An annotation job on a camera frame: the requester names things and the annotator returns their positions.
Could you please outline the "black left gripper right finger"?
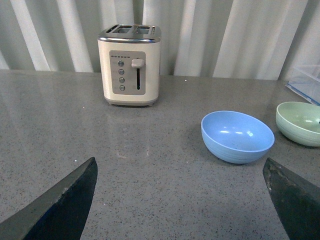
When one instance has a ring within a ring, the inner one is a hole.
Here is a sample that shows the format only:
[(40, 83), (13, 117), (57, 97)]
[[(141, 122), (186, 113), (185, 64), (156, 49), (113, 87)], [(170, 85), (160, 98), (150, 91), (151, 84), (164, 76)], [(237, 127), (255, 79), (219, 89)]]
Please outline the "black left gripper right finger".
[(320, 238), (320, 188), (272, 158), (263, 177), (280, 222), (291, 240)]

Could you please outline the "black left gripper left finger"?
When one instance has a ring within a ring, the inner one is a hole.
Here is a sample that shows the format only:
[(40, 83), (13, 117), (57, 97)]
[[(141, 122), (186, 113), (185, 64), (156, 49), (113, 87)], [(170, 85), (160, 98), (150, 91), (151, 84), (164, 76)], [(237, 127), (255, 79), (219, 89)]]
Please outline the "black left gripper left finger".
[(91, 157), (52, 188), (0, 224), (2, 240), (79, 240), (98, 177)]

